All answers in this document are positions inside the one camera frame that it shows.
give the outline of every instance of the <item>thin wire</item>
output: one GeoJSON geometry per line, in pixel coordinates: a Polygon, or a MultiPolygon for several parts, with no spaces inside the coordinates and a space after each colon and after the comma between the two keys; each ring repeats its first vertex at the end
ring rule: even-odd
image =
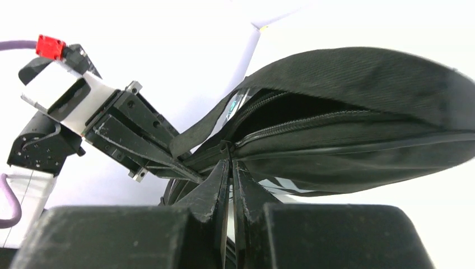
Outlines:
{"type": "Polygon", "coordinates": [[[10,185],[7,182],[7,174],[0,175],[0,189],[3,191],[5,196],[7,197],[8,204],[12,209],[12,217],[10,219],[4,220],[0,219],[0,229],[7,229],[15,226],[21,219],[21,205],[18,201],[18,198],[14,194],[10,185]]]}
{"type": "MultiPolygon", "coordinates": [[[[0,52],[16,49],[36,49],[36,41],[0,41],[0,52]]],[[[8,220],[0,219],[0,229],[8,229],[15,226],[18,222],[20,222],[22,215],[20,202],[18,201],[18,198],[16,197],[10,185],[8,185],[7,177],[7,174],[0,175],[0,189],[7,197],[8,204],[10,204],[12,217],[8,220]]]]}

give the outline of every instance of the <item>purple cable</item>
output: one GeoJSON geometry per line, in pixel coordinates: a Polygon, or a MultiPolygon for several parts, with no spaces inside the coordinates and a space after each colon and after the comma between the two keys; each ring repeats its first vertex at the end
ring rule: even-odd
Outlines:
{"type": "Polygon", "coordinates": [[[0,229],[6,229],[15,226],[21,219],[21,205],[16,198],[12,188],[8,185],[7,182],[7,174],[0,175],[0,189],[3,191],[5,196],[7,197],[8,204],[12,209],[12,217],[11,219],[4,220],[0,219],[0,229]]]}
{"type": "Polygon", "coordinates": [[[36,41],[29,41],[29,40],[0,41],[0,52],[3,50],[14,50],[14,49],[36,49],[36,41]]]}
{"type": "MultiPolygon", "coordinates": [[[[12,40],[12,41],[0,41],[0,52],[5,50],[14,49],[36,49],[36,41],[28,40],[12,40]]],[[[12,188],[8,185],[7,175],[0,175],[0,190],[5,194],[8,200],[8,204],[12,209],[13,215],[9,220],[0,219],[0,229],[7,229],[15,226],[21,219],[21,205],[13,193],[12,188]]]]}

